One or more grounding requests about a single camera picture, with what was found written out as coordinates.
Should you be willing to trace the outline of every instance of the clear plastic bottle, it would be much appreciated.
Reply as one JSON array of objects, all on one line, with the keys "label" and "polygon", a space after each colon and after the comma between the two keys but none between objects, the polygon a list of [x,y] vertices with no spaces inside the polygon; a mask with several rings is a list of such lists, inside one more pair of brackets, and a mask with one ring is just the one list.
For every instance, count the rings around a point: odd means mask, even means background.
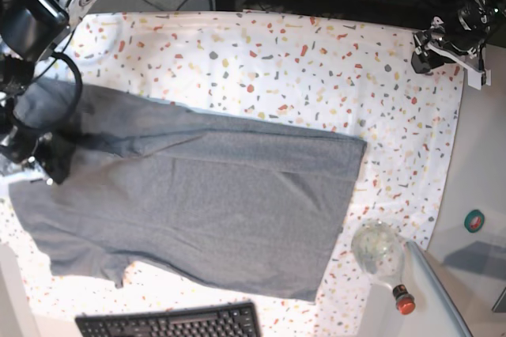
[{"label": "clear plastic bottle", "polygon": [[351,250],[362,271],[392,291],[399,312],[412,313],[414,298],[402,284],[405,257],[398,234],[381,221],[366,221],[355,232]]}]

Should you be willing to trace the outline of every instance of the green tape roll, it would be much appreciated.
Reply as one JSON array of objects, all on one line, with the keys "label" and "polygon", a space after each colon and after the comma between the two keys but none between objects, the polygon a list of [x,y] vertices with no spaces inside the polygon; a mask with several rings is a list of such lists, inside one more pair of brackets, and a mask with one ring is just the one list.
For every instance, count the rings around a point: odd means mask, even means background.
[{"label": "green tape roll", "polygon": [[467,215],[466,220],[464,221],[464,226],[466,226],[469,233],[476,233],[483,227],[484,223],[485,215],[475,209]]}]

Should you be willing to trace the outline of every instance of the gray shirt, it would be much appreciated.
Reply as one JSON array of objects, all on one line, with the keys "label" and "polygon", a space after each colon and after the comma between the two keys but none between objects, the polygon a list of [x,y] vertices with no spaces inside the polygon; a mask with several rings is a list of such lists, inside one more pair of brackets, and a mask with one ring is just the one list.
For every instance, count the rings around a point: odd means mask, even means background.
[{"label": "gray shirt", "polygon": [[[17,110],[41,121],[71,91],[41,83]],[[66,182],[9,188],[54,275],[121,286],[141,260],[207,286],[315,299],[365,142],[91,85],[66,129],[77,144]]]}]

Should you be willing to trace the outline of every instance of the computer keyboard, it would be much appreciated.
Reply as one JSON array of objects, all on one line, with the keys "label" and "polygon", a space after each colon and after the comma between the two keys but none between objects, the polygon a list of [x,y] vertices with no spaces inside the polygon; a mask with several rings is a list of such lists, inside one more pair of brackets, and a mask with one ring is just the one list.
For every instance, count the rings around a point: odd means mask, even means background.
[{"label": "computer keyboard", "polygon": [[112,316],[76,317],[83,337],[260,337],[253,303]]}]

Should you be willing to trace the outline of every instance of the bottle cap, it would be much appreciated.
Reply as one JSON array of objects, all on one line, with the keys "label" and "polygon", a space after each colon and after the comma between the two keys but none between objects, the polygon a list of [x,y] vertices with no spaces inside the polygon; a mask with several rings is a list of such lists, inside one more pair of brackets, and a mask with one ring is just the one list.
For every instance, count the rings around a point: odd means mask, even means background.
[{"label": "bottle cap", "polygon": [[409,315],[415,308],[416,305],[412,297],[404,297],[397,301],[397,309],[402,315]]}]

